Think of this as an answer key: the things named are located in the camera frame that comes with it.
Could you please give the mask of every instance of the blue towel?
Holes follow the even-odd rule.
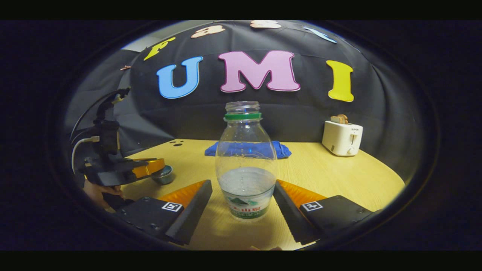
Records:
[[[216,142],[214,145],[210,146],[205,152],[204,155],[206,156],[216,156],[216,149],[217,144]],[[239,154],[239,142],[231,143],[228,150],[231,152],[231,155]],[[282,145],[279,141],[273,141],[273,146],[276,151],[276,157],[278,159],[285,158],[291,155],[290,150],[285,145]],[[253,156],[256,156],[255,153],[264,153],[262,150],[265,148],[269,148],[266,143],[243,143],[243,148],[248,149],[249,153],[252,153]]]

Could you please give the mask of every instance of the letter m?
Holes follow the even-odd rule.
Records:
[[[240,73],[254,89],[259,89],[266,76],[271,72],[271,81],[266,85],[275,91],[297,91],[300,85],[295,81],[291,59],[295,55],[286,51],[269,51],[256,63],[245,52],[229,52],[220,54],[226,67],[226,83],[221,86],[223,92],[238,92],[246,88],[241,83]]]

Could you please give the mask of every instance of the toaster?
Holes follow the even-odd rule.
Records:
[[[321,143],[335,155],[353,156],[360,148],[362,133],[363,127],[356,124],[325,121]]]

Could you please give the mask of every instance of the wooden table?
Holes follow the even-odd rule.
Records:
[[[163,186],[151,178],[124,185],[124,195],[133,200],[144,196],[159,198],[190,184],[210,179],[213,193],[190,244],[184,248],[246,250],[253,245],[262,250],[276,246],[283,250],[294,250],[303,247],[293,239],[274,198],[268,213],[258,222],[243,223],[231,217],[217,182],[214,156],[204,155],[204,151],[215,142],[175,139],[129,156],[132,159],[164,158],[166,164],[173,167],[175,176],[172,183]],[[376,211],[387,206],[404,188],[404,182],[393,170],[364,151],[360,150],[353,157],[337,157],[321,143],[282,144],[290,149],[292,155],[278,160],[278,179],[323,196],[342,195],[370,211]]]

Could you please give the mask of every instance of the plastic bottle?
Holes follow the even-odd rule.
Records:
[[[228,123],[216,150],[216,175],[231,214],[256,221],[267,212],[276,182],[276,151],[260,124],[258,102],[226,104]]]

